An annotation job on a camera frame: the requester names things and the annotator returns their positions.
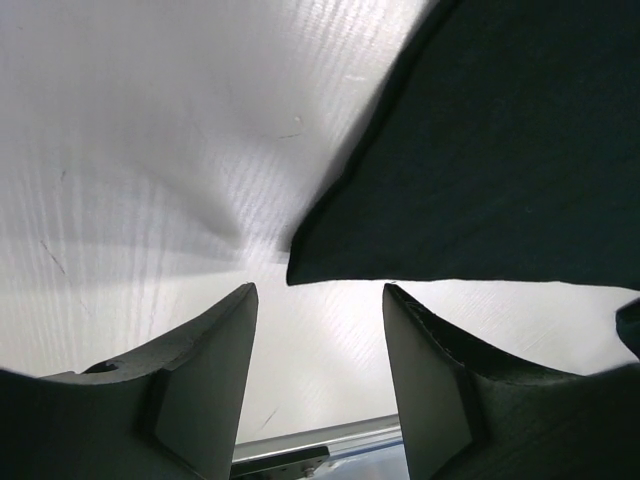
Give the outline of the black t shirt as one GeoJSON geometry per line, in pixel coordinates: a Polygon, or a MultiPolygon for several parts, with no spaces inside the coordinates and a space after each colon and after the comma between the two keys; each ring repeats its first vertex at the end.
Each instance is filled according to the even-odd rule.
{"type": "Polygon", "coordinates": [[[639,286],[639,5],[438,1],[287,282],[639,286]]]}

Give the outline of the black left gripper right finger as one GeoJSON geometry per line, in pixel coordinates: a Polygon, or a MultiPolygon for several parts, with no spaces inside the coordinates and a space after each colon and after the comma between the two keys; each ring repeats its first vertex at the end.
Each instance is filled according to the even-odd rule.
{"type": "Polygon", "coordinates": [[[509,354],[386,285],[383,318],[413,479],[635,479],[639,367],[581,376],[509,354]]]}

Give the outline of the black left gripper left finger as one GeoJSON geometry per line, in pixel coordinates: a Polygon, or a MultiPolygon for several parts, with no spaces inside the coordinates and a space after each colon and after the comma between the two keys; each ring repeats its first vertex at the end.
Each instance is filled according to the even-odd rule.
{"type": "Polygon", "coordinates": [[[226,479],[254,344],[244,284],[84,372],[1,374],[5,479],[226,479]]]}

